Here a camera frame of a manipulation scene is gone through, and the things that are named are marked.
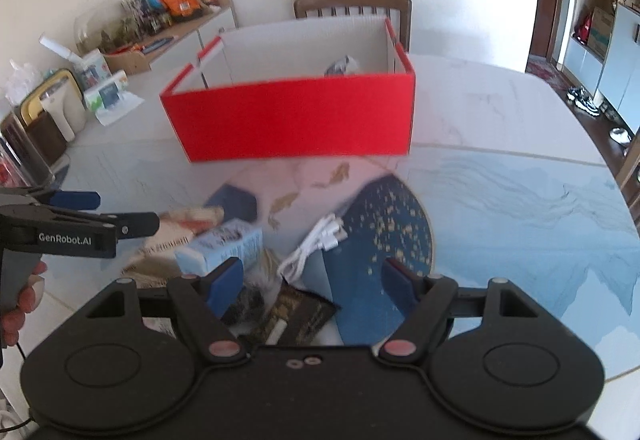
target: shoe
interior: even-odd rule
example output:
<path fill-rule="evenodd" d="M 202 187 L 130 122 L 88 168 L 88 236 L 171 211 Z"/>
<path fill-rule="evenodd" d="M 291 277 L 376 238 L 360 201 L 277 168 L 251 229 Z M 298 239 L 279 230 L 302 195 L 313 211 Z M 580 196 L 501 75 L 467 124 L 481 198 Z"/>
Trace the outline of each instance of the shoe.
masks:
<path fill-rule="evenodd" d="M 609 131 L 609 136 L 620 146 L 628 146 L 631 143 L 631 135 L 624 128 L 613 128 L 613 130 Z"/>
<path fill-rule="evenodd" d="M 580 108 L 581 110 L 589 113 L 591 116 L 600 115 L 600 110 L 596 107 L 590 97 L 576 97 L 575 99 L 575 107 Z"/>
<path fill-rule="evenodd" d="M 574 102 L 574 100 L 577 97 L 580 97 L 581 94 L 582 94 L 582 88 L 579 88 L 577 86 L 572 86 L 566 91 L 566 98 L 569 100 L 569 102 Z"/>

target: human hand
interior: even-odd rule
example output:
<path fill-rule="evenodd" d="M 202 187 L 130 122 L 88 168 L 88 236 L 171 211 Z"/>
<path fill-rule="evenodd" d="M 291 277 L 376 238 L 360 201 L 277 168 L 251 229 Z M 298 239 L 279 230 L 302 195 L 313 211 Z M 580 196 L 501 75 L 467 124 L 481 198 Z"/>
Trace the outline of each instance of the human hand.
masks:
<path fill-rule="evenodd" d="M 46 269 L 47 265 L 41 261 L 34 269 L 33 274 L 37 276 Z M 30 279 L 30 283 L 18 295 L 18 306 L 15 310 L 2 316 L 2 333 L 7 346 L 15 346 L 18 343 L 19 331 L 24 326 L 26 315 L 33 312 L 40 304 L 42 290 L 43 287 L 38 286 L 34 289 Z"/>

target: dining table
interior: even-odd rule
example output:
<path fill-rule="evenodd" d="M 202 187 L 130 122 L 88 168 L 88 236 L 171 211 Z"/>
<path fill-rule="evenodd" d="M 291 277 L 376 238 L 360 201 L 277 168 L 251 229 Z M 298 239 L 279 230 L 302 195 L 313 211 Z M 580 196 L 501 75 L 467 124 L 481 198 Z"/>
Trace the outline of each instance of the dining table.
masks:
<path fill-rule="evenodd" d="M 121 120 L 88 121 L 66 152 L 62 187 L 98 192 L 102 213 L 221 207 L 225 220 L 260 226 L 279 258 L 319 218 L 340 214 L 350 237 L 337 252 L 311 257 L 302 277 L 341 306 L 326 343 L 373 344 L 402 322 L 381 290 L 386 257 L 460 286 L 508 278 L 600 357 L 606 384 L 592 429 L 607 440 L 637 439 L 640 238 L 612 173 L 539 78 L 409 58 L 417 84 L 406 156 L 190 163 L 159 99 L 175 75 L 168 70 L 130 77 L 130 91 L 145 102 Z M 121 276 L 140 245 L 121 242 L 114 260 L 44 257 L 46 289 L 20 333 L 23 349 Z M 456 330 L 478 323 L 456 322 Z M 0 388 L 25 416 L 21 362 L 14 348 L 4 352 Z"/>

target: black snack bag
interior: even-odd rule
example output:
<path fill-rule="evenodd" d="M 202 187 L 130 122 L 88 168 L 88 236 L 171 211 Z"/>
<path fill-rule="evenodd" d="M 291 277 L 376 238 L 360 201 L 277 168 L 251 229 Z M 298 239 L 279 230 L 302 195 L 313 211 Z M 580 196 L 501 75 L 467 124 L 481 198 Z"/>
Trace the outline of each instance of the black snack bag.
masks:
<path fill-rule="evenodd" d="M 308 346 L 339 309 L 328 299 L 293 288 L 283 280 L 267 317 L 244 338 L 253 346 Z"/>

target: red bag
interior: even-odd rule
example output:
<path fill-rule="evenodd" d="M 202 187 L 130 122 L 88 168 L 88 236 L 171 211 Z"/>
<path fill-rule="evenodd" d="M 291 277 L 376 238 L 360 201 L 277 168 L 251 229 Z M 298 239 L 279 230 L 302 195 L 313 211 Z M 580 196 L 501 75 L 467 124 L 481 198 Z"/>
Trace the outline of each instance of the red bag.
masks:
<path fill-rule="evenodd" d="M 593 21 L 593 12 L 588 14 L 582 23 L 575 27 L 574 37 L 580 41 L 583 45 L 587 44 L 589 40 L 589 34 L 591 33 L 591 23 Z"/>

